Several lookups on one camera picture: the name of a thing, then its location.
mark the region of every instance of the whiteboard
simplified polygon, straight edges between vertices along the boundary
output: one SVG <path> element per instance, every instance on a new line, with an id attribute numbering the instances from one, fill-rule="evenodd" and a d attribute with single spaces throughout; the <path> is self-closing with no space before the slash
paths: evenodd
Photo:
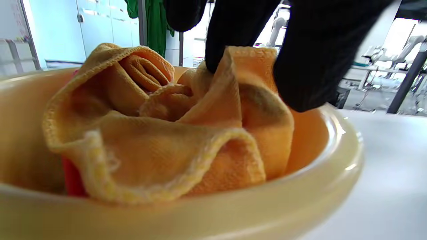
<path id="1" fill-rule="evenodd" d="M 28 35 L 20 0 L 0 0 L 0 38 L 16 40 Z"/>

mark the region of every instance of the tabletop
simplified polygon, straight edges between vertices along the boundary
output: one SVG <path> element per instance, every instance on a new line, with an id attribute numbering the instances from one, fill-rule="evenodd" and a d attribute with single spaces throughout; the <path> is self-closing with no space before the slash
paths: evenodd
<path id="1" fill-rule="evenodd" d="M 341 110 L 366 162 L 347 201 L 302 240 L 426 240 L 427 118 Z"/>

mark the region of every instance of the yellow towel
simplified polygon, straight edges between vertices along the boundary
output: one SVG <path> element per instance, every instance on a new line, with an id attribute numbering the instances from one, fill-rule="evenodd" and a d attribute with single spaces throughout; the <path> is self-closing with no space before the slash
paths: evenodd
<path id="1" fill-rule="evenodd" d="M 293 132 L 275 93 L 274 50 L 229 47 L 215 75 L 202 64 L 178 80 L 147 47 L 101 44 L 48 103 L 51 151 L 108 202 L 171 201 L 284 174 Z"/>

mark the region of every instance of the black glove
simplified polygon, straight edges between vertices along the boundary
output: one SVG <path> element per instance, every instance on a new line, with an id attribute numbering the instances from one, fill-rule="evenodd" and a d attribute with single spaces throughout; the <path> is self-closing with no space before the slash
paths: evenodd
<path id="1" fill-rule="evenodd" d="M 294 0 L 273 75 L 283 101 L 296 111 L 332 99 L 362 40 L 393 0 Z M 225 46 L 253 46 L 280 0 L 217 0 L 206 40 L 206 66 L 215 72 Z M 206 0 L 164 0 L 169 25 L 197 25 Z"/>

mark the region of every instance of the cream plastic bowl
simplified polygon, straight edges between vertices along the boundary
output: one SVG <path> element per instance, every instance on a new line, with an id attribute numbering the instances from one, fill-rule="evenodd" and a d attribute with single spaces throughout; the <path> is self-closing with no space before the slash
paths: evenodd
<path id="1" fill-rule="evenodd" d="M 176 76 L 183 72 L 177 68 Z M 0 239 L 228 240 L 298 238 L 345 200 L 363 163 L 358 133 L 332 107 L 294 113 L 288 175 L 174 202 L 117 207 L 64 196 L 60 157 L 41 117 L 74 69 L 0 82 Z"/>

